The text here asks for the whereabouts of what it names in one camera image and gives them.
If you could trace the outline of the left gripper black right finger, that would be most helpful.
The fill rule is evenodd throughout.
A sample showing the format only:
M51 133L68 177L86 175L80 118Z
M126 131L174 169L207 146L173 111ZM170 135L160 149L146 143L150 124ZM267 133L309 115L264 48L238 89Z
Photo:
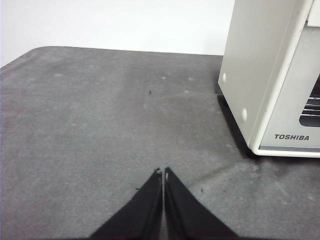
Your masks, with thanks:
M171 240L238 240L240 237L206 209L166 167L164 205Z

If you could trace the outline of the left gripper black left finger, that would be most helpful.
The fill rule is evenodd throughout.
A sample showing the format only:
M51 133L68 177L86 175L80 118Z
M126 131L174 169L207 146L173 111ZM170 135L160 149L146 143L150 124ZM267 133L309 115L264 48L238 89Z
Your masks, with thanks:
M92 240L158 240L163 214L163 175L157 168L132 199L90 235Z

